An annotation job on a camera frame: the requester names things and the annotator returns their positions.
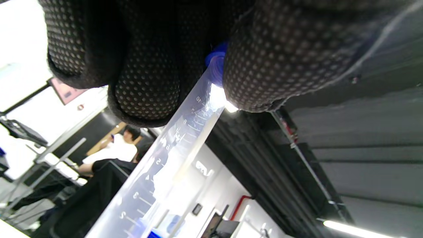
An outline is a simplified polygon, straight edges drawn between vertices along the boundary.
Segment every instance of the white wall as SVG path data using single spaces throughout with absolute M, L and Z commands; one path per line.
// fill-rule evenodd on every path
M 200 161 L 202 164 L 204 164 L 207 170 L 212 169 L 215 171 L 215 174 L 213 175 L 214 177 L 212 177 L 212 183 L 210 187 L 208 187 L 204 196 L 197 200 L 197 203 L 200 203 L 203 206 L 201 212 L 197 216 L 190 212 L 185 218 L 185 224 L 177 236 L 181 238 L 200 237 L 203 234 L 207 224 L 209 223 L 211 216 L 215 212 L 221 213 L 226 205 L 229 205 L 229 209 L 225 214 L 225 218 L 229 219 L 232 216 L 241 196 L 250 195 L 241 185 L 241 183 L 220 162 L 217 156 L 206 145 L 203 145 L 195 157 L 189 172 L 186 173 L 185 178 L 183 179 L 184 181 L 191 181 L 191 183 L 196 184 L 196 186 L 186 185 L 185 193 L 187 195 L 185 196 L 185 199 L 183 198 L 183 194 L 179 194 L 178 196 L 170 196 L 171 199 L 177 198 L 177 202 L 173 204 L 175 208 L 169 209 L 178 212 L 172 212 L 172 214 L 181 216 L 184 212 L 184 209 L 181 209 L 179 206 L 183 206 L 183 208 L 185 208 L 187 202 L 190 201 L 198 189 L 200 189 L 198 185 L 204 183 L 204 180 L 200 180 L 198 177 L 199 175 L 205 177 L 204 175 L 200 173 L 193 173 L 193 171 L 200 172 L 199 169 L 195 167 L 197 161 Z M 195 189 L 195 191 L 187 192 L 186 189 L 188 187 Z M 244 222 L 242 222 L 242 227 L 240 227 L 237 231 L 238 237 L 259 238 L 260 233 L 258 232 L 263 227 L 263 225 L 265 229 L 271 232 L 271 238 L 289 237 L 283 233 L 283 231 L 273 222 L 273 220 L 266 214 L 266 212 L 256 201 L 245 199 L 235 218 L 235 220 L 238 221 L 241 218 L 244 220 Z
M 0 5 L 0 111 L 3 111 L 42 87 L 52 74 L 47 65 L 47 31 L 44 13 L 37 0 L 11 0 Z M 29 126 L 49 144 L 67 128 L 81 121 L 106 101 L 103 89 L 91 89 L 63 106 L 52 88 L 48 88 L 8 115 Z M 77 106 L 84 104 L 84 110 Z M 0 147 L 7 153 L 10 169 L 6 174 L 18 178 L 32 166 L 36 154 L 25 140 L 0 133 Z M 46 159 L 54 161 L 55 156 Z

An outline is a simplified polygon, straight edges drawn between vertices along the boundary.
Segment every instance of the red pipe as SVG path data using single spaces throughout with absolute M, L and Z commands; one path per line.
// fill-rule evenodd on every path
M 235 217 L 238 214 L 238 210 L 241 207 L 242 202 L 244 201 L 244 199 L 251 199 L 251 197 L 250 196 L 247 196 L 247 195 L 243 195 L 241 197 L 241 199 L 239 200 L 238 204 L 235 207 L 235 211 L 233 211 L 233 214 L 232 214 L 232 217 L 231 217 L 231 221 L 235 220 Z

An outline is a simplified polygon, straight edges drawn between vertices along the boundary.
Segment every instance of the fluorescent light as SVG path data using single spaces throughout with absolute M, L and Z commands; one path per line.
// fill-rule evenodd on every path
M 238 108 L 236 108 L 234 105 L 232 105 L 232 103 L 230 103 L 230 102 L 226 102 L 225 103 L 225 108 L 226 108 L 226 110 L 228 110 L 228 112 L 230 112 L 230 113 L 233 113 L 233 112 L 236 112 L 236 111 L 238 111 L 239 109 Z
M 345 225 L 345 224 L 342 224 L 342 223 L 337 223 L 337 222 L 334 222 L 334 221 L 324 221 L 323 225 L 325 225 L 329 228 L 332 228 L 334 230 L 339 230 L 339 231 L 342 231 L 342 232 L 345 232 L 345 233 L 348 233 L 348 234 L 351 234 L 351 235 L 363 237 L 363 238 L 393 238 L 393 237 L 390 237 L 390 236 L 387 236 L 387 235 L 378 234 L 378 233 L 375 233 L 375 232 L 363 230 L 363 229 L 360 229 L 360 228 L 357 228 L 357 227 L 352 227 L 352 226 Z
M 245 218 L 245 215 L 247 214 L 247 212 L 248 212 L 248 209 L 250 208 L 250 205 L 247 205 L 246 207 L 245 207 L 245 210 L 242 212 L 242 215 L 241 215 L 241 217 L 239 218 L 239 221 L 243 221 L 244 220 L 244 218 Z

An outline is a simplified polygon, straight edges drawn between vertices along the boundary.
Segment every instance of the dotted grip glove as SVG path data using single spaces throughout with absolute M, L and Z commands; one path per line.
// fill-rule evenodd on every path
M 109 85 L 124 122 L 165 125 L 228 41 L 227 99 L 274 110 L 352 72 L 411 0 L 40 0 L 53 74 L 75 88 Z

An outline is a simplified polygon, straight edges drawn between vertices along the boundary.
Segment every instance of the plastic measuring cylinder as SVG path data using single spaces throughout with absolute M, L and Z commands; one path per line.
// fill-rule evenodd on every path
M 163 204 L 172 199 L 169 196 L 172 185 L 183 178 L 225 108 L 222 88 L 225 48 L 221 45 L 207 57 L 206 71 L 87 238 L 147 238 L 150 235 L 163 216 Z

